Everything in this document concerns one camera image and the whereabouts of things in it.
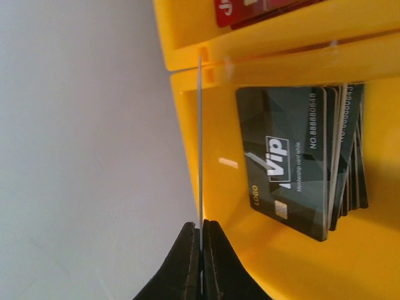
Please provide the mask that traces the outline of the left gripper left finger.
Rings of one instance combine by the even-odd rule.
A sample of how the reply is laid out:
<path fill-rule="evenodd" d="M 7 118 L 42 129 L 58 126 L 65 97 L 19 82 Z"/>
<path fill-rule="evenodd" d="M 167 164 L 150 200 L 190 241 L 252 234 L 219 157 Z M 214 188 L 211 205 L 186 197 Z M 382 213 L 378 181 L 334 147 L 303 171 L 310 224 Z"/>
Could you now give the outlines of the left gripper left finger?
<path fill-rule="evenodd" d="M 199 298 L 199 229 L 186 222 L 156 274 L 136 299 Z"/>

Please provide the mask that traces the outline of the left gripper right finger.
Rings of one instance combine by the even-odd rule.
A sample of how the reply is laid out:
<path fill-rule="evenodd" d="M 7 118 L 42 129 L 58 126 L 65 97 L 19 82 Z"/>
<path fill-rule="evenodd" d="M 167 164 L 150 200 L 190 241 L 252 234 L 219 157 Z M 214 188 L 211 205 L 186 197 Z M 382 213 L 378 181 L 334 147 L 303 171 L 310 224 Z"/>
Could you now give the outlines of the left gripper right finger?
<path fill-rule="evenodd" d="M 270 299 L 249 275 L 217 221 L 204 220 L 204 299 Z"/>

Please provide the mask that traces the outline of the black VIP credit card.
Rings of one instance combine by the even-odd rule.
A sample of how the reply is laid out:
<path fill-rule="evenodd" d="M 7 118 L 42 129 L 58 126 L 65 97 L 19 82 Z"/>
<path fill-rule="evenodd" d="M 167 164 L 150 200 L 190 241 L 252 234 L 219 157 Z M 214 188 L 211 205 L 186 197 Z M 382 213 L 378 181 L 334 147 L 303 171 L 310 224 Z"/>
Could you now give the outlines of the black VIP credit card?
<path fill-rule="evenodd" d="M 203 266 L 203 96 L 202 96 L 202 56 L 199 55 L 197 70 L 197 129 L 198 129 L 198 185 L 199 185 L 199 250 L 200 250 L 200 282 L 204 281 Z"/>

